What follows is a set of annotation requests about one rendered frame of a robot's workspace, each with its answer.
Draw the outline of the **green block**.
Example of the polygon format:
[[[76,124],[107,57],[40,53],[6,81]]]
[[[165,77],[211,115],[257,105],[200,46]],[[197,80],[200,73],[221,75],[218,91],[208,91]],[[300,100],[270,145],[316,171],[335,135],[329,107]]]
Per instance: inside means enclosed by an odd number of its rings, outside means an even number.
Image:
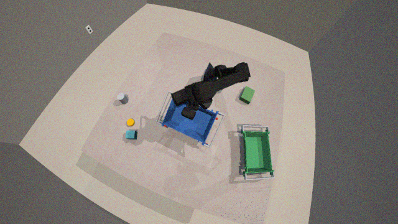
[[[241,100],[242,102],[245,102],[247,104],[250,104],[251,99],[252,99],[252,97],[254,95],[254,92],[255,92],[255,90],[253,90],[253,89],[251,89],[251,88],[246,86],[244,88],[243,93],[242,93],[242,95],[241,95],[239,100]]]

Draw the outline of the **yellow round disc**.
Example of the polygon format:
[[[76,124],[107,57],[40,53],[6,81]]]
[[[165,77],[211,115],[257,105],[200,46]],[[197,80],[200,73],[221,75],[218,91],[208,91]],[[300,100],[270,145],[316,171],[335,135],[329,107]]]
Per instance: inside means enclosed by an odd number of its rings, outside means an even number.
[[[130,126],[134,126],[135,121],[133,119],[128,119],[127,124]]]

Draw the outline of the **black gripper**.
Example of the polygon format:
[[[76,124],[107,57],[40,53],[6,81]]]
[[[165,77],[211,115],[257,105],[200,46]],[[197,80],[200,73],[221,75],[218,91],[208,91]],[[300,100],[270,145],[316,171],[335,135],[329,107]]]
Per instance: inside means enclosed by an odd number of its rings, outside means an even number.
[[[191,102],[188,101],[187,107],[184,107],[181,114],[182,114],[182,116],[184,116],[190,120],[193,120],[196,115],[195,111],[197,111],[198,109],[199,109],[199,105],[195,105],[195,104],[191,105]]]

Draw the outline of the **teal box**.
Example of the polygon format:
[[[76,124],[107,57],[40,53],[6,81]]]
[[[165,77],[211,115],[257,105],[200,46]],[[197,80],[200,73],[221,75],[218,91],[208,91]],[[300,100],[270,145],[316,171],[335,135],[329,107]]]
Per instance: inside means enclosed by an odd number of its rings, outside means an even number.
[[[126,139],[137,140],[137,132],[136,131],[126,131]]]

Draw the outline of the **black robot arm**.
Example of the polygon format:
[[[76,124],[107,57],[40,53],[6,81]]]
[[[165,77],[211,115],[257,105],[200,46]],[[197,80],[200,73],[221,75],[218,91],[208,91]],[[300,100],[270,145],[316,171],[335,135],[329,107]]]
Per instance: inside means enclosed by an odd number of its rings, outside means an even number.
[[[218,79],[212,82],[200,81],[192,83],[181,90],[171,93],[175,105],[179,106],[190,101],[191,105],[200,105],[205,110],[212,104],[212,98],[217,91],[235,83],[248,81],[250,77],[249,67],[245,62],[228,68],[225,65],[218,65],[213,69],[209,68],[207,74],[211,79],[214,77],[218,77]]]

